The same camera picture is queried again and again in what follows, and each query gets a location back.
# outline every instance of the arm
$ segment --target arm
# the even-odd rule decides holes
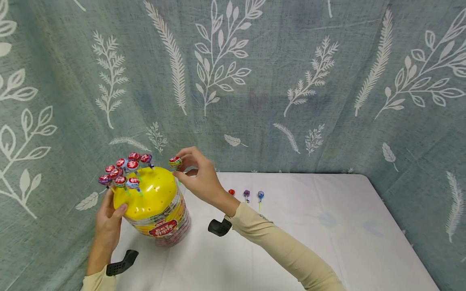
[[[120,226],[127,209],[122,204],[113,209],[113,192],[108,190],[96,214],[96,234],[89,251],[86,276],[82,281],[83,291],[113,291],[116,289],[115,276],[105,274],[113,251],[120,239]]]
[[[233,229],[262,247],[308,291],[344,291],[332,268],[308,247],[229,195],[221,186],[214,166],[195,147],[182,149],[183,163],[173,174],[201,200],[226,214]],[[188,167],[196,167],[186,174]]]

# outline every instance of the hand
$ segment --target hand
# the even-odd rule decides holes
[[[212,162],[196,147],[182,149],[176,156],[180,157],[183,162],[180,168],[173,172],[173,175],[199,199],[213,205],[230,217],[234,216],[240,202],[223,189]],[[188,167],[197,169],[183,173]]]
[[[96,233],[89,252],[86,276],[100,272],[110,263],[111,255],[120,240],[121,220],[128,205],[113,208],[113,191],[109,189],[96,213]]]

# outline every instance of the right hand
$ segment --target right hand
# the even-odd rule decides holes
[[[173,172],[173,175],[199,199],[213,204],[226,193],[217,178],[212,162],[196,147],[184,148],[176,156],[180,157],[183,162],[178,170]],[[188,167],[197,169],[183,173]]]

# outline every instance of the white table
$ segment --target white table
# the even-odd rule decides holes
[[[218,173],[262,214],[319,254],[347,291],[439,291],[369,180],[362,175]],[[117,276],[119,291],[291,291],[301,284],[257,245],[230,230],[207,231],[222,213],[188,190],[192,217],[188,236],[170,249],[156,247],[126,221],[112,261],[139,251],[134,265]]]

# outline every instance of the fabric curtain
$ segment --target fabric curtain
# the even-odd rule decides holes
[[[104,167],[192,145],[222,172],[366,175],[464,289],[464,1],[148,1],[0,0],[0,289],[78,290]]]

